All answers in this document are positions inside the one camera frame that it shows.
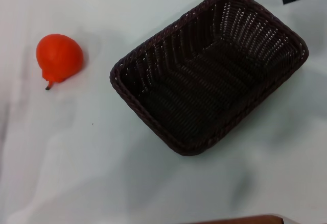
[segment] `white table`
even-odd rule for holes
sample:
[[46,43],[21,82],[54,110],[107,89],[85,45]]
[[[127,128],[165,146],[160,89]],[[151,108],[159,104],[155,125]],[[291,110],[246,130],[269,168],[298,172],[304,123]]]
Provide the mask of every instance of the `white table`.
[[[200,156],[170,150],[112,88],[115,62],[201,1],[0,0],[0,223],[327,222],[327,0],[256,0],[310,56]],[[35,47],[50,33],[88,65],[45,91]]]

